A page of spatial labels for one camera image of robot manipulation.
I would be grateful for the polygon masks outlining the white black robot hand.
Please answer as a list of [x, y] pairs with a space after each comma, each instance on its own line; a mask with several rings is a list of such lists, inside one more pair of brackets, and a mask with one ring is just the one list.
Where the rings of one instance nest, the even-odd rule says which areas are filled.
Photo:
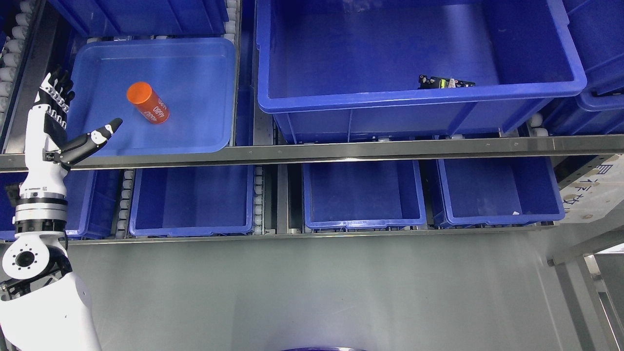
[[57, 66], [46, 74], [27, 116], [24, 160], [27, 177], [20, 198], [64, 198], [64, 179], [72, 167], [102, 149], [122, 125], [114, 118], [104, 126], [69, 140], [68, 113], [75, 98], [69, 72]]

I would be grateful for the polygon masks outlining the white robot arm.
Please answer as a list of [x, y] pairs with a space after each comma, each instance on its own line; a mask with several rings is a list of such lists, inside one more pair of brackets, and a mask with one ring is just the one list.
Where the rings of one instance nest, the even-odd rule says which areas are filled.
[[16, 200], [16, 240], [1, 266], [1, 330], [19, 351], [99, 351], [92, 299], [70, 263], [65, 238], [67, 200], [35, 192]]

